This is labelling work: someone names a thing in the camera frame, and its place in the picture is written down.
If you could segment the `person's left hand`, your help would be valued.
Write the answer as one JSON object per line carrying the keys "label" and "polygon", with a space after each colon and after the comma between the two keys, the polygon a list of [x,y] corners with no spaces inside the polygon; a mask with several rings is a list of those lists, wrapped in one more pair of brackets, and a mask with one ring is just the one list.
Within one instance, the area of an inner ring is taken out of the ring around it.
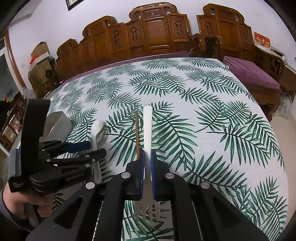
{"label": "person's left hand", "polygon": [[3,201],[6,208],[16,217],[26,219],[25,204],[37,205],[37,212],[41,217],[48,217],[52,213],[53,194],[39,196],[33,191],[11,192],[7,183],[3,190]]}

